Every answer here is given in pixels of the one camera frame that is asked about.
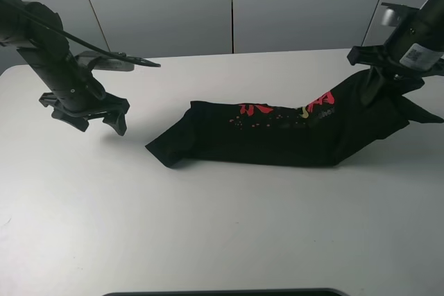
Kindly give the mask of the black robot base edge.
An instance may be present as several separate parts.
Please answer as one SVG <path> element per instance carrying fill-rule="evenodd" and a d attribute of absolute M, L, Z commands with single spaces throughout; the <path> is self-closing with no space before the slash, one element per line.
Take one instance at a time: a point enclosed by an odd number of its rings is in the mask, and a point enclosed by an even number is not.
<path fill-rule="evenodd" d="M 105 296 L 342 296 L 344 292 L 332 288 L 297 288 L 264 290 L 200 290 L 175 292 L 121 292 Z"/>

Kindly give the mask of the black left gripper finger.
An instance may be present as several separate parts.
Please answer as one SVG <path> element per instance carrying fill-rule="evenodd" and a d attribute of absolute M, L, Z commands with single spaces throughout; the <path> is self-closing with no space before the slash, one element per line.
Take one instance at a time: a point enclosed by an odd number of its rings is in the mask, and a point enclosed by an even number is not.
<path fill-rule="evenodd" d="M 120 111 L 106 112 L 103 123 L 109 125 L 119 136 L 124 136 L 127 130 L 125 113 Z"/>
<path fill-rule="evenodd" d="M 62 121 L 64 123 L 67 123 L 77 130 L 80 130 L 81 132 L 85 132 L 89 127 L 89 121 L 82 118 L 82 117 L 74 117 L 69 116 L 68 114 L 65 114 L 64 112 L 60 110 L 54 110 L 51 114 L 53 119 L 57 119 L 59 121 Z"/>

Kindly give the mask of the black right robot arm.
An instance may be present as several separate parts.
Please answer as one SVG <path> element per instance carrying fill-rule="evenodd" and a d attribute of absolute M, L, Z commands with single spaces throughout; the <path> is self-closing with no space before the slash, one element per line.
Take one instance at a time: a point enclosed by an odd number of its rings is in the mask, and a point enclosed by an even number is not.
<path fill-rule="evenodd" d="M 382 45 L 354 46 L 347 56 L 351 65 L 370 67 L 359 89 L 364 105 L 420 89 L 423 78 L 443 75 L 443 0 L 426 0 L 420 8 L 382 5 L 382 23 L 394 31 Z"/>

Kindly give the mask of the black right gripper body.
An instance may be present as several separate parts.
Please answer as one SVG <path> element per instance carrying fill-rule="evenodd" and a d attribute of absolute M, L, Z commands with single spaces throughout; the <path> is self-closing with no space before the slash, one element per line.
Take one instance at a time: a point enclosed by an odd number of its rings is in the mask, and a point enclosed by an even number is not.
<path fill-rule="evenodd" d="M 379 46 L 354 46 L 347 55 L 348 62 L 354 66 L 363 64 L 376 69 L 386 77 L 402 78 L 426 78 L 443 76 L 443 60 L 439 60 L 427 71 L 409 69 L 399 62 L 392 60 L 382 45 Z"/>

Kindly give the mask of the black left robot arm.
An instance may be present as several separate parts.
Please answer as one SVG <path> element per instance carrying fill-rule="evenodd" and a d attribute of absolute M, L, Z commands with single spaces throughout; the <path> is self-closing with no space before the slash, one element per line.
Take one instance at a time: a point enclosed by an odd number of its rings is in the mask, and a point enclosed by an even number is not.
<path fill-rule="evenodd" d="M 110 57 L 94 51 L 73 55 L 58 13 L 38 2 L 1 0 L 1 45 L 13 47 L 49 88 L 39 101 L 54 119 L 84 132 L 89 120 L 102 119 L 122 136 L 129 102 L 105 91 L 93 68 Z"/>

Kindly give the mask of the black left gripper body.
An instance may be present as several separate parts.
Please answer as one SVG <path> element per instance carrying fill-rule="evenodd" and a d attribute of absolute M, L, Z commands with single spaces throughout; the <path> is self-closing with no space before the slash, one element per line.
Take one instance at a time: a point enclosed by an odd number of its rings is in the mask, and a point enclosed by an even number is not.
<path fill-rule="evenodd" d="M 69 116 L 82 117 L 88 121 L 101 119 L 106 112 L 128 112 L 130 104 L 124 98 L 107 93 L 103 86 L 70 84 L 64 88 L 53 88 L 50 93 L 41 95 L 39 102 L 44 107 L 52 107 Z"/>

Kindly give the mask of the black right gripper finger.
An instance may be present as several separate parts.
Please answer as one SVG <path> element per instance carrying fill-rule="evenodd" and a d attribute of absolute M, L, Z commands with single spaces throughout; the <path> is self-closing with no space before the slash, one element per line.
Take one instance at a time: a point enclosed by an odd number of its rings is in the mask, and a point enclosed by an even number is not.
<path fill-rule="evenodd" d="M 363 105 L 371 105 L 383 90 L 385 78 L 379 67 L 371 67 L 366 74 L 364 83 L 360 88 L 361 102 Z"/>

